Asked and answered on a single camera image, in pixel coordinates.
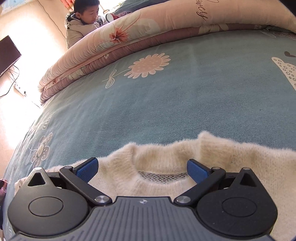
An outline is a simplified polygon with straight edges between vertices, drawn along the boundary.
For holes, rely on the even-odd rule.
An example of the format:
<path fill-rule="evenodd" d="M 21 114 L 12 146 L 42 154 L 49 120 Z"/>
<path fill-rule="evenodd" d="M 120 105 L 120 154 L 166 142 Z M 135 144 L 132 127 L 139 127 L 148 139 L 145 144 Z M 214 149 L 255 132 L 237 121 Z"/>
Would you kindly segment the person's left hand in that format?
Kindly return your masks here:
<path fill-rule="evenodd" d="M 6 189 L 7 189 L 7 180 L 1 178 L 0 179 L 0 201 L 2 201 L 6 195 Z"/>

